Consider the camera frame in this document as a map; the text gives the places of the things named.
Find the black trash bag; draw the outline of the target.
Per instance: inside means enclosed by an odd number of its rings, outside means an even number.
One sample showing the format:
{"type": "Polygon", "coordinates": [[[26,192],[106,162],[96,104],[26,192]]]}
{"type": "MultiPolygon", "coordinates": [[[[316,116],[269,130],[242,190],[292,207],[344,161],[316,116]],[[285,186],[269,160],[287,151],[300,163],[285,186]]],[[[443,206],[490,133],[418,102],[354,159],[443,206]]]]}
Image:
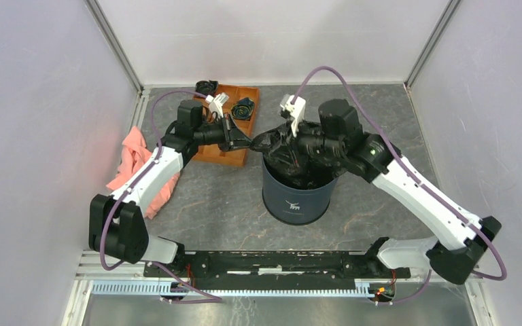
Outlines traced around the black trash bag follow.
{"type": "Polygon", "coordinates": [[[286,143],[287,132],[282,124],[257,135],[249,146],[262,154],[267,170],[278,182],[294,189],[317,189],[346,172],[340,166],[328,166],[301,154],[286,143]]]}

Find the dark blue trash bin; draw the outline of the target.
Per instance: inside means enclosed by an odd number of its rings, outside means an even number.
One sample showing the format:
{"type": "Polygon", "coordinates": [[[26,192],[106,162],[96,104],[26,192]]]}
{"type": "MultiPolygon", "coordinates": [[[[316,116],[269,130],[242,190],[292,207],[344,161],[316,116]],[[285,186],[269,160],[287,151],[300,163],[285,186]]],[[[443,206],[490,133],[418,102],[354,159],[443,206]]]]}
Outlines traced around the dark blue trash bin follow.
{"type": "Polygon", "coordinates": [[[338,177],[317,189],[294,189],[278,182],[267,170],[262,158],[262,199],[267,211],[289,225],[307,225],[328,210],[338,177]]]}

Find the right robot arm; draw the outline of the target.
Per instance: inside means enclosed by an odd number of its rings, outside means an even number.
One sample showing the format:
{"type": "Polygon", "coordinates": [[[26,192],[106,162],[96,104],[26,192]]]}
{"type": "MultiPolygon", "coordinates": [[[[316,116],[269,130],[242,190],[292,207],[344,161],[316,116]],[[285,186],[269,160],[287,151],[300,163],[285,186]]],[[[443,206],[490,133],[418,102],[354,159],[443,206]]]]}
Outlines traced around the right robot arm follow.
{"type": "Polygon", "coordinates": [[[281,110],[298,158],[363,178],[395,198],[433,233],[422,239],[378,240],[377,252],[365,259],[370,275],[382,277],[391,269],[422,268],[462,285],[477,273],[478,262],[492,250],[492,241],[502,228],[495,217],[479,217],[444,195],[397,147],[379,134],[365,132],[348,101],[324,102],[316,124],[304,120],[305,106],[301,98],[286,97],[281,110]]]}

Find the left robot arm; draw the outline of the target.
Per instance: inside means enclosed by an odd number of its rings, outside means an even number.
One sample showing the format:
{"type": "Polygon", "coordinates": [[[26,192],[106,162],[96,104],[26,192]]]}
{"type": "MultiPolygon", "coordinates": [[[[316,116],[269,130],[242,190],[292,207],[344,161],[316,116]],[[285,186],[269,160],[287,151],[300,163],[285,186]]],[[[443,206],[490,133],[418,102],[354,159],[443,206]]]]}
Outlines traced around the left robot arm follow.
{"type": "Polygon", "coordinates": [[[136,264],[157,261],[169,276],[186,269],[186,258],[177,253],[179,244],[151,236],[143,214],[160,190],[179,173],[205,145],[222,152],[247,149],[252,140],[233,118],[221,113],[212,122],[203,117],[197,100],[183,100],[177,119],[159,140],[149,160],[110,195],[97,194],[90,203],[88,245],[101,257],[136,264]]]}

